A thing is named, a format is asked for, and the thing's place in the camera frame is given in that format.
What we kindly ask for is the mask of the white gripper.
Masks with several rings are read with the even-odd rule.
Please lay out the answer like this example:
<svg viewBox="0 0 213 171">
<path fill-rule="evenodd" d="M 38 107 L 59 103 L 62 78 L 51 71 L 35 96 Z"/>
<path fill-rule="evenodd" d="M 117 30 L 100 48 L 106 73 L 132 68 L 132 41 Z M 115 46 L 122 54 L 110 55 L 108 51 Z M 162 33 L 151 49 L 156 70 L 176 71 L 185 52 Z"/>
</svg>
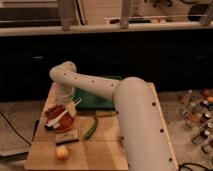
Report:
<svg viewBox="0 0 213 171">
<path fill-rule="evenodd" d="M 74 92 L 75 88 L 73 86 L 55 83 L 55 98 L 58 104 L 70 102 Z"/>
</svg>

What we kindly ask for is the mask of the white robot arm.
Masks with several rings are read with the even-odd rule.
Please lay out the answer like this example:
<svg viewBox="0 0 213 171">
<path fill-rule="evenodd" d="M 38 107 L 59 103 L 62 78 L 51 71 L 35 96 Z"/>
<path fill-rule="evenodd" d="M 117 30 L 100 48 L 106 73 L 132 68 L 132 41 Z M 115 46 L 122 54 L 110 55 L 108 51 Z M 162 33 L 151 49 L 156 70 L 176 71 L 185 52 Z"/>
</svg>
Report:
<svg viewBox="0 0 213 171">
<path fill-rule="evenodd" d="M 56 83 L 58 103 L 67 102 L 74 87 L 114 102 L 128 171 L 176 171 L 159 101 L 147 82 L 79 74 L 70 61 L 53 67 L 49 75 Z"/>
</svg>

